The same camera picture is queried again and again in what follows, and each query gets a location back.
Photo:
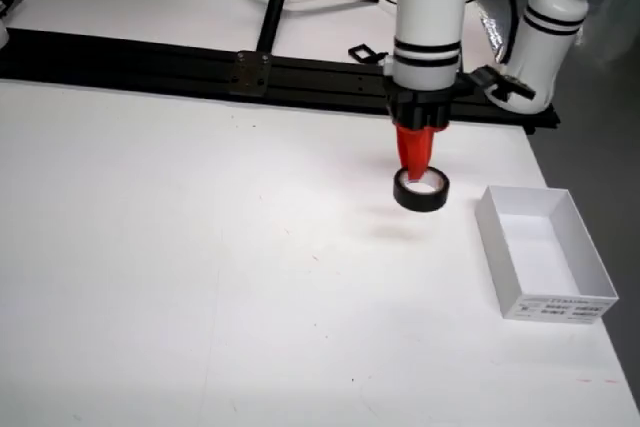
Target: tape roll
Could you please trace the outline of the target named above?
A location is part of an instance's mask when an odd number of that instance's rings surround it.
[[[393,197],[402,207],[414,212],[434,212],[447,203],[449,178],[429,167],[418,181],[409,181],[409,171],[400,169],[393,178]]]

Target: open box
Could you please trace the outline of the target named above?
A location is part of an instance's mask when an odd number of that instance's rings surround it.
[[[590,324],[618,300],[568,191],[488,187],[476,218],[505,318]]]

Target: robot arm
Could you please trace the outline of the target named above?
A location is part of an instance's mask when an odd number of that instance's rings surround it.
[[[459,95],[465,1],[398,0],[394,55],[385,76],[399,156],[410,181],[427,170],[434,134],[448,126],[451,100]],[[546,109],[588,8],[586,0],[529,0],[502,76],[488,66],[479,73],[492,77],[485,82],[489,87],[478,82],[489,99],[522,114]]]
[[[496,105],[519,114],[545,110],[553,98],[555,80],[562,63],[587,17],[587,0],[528,0],[518,26],[513,55],[502,70],[531,87],[536,95],[487,96]]]

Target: white surface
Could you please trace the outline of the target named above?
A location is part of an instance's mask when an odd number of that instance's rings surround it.
[[[12,25],[236,50],[264,1],[27,0]],[[384,7],[298,1],[277,54],[391,47]],[[465,49],[488,60],[479,22]],[[544,186],[522,131],[438,134],[429,216],[397,162],[385,119],[0,83],[0,424],[638,425],[602,324],[500,317],[473,209]]]
[[[567,190],[490,186],[476,220],[505,318],[591,324],[618,300]]]
[[[398,0],[395,38],[418,46],[442,46],[462,40],[465,0]],[[419,53],[395,47],[398,57],[417,60],[440,60],[457,56],[459,49],[448,52]],[[396,60],[393,80],[415,90],[441,90],[456,80],[458,64],[441,67],[408,65]]]
[[[580,294],[548,217],[501,215],[500,223],[526,293]]]

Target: white table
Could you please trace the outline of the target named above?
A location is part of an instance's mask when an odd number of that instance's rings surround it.
[[[264,2],[11,25],[251,49]],[[345,2],[293,0],[275,53],[390,48],[392,8]],[[0,83],[0,425],[639,425],[601,323],[500,317],[473,209],[545,185],[522,131],[455,124],[433,162],[450,200],[418,215],[386,119]]]

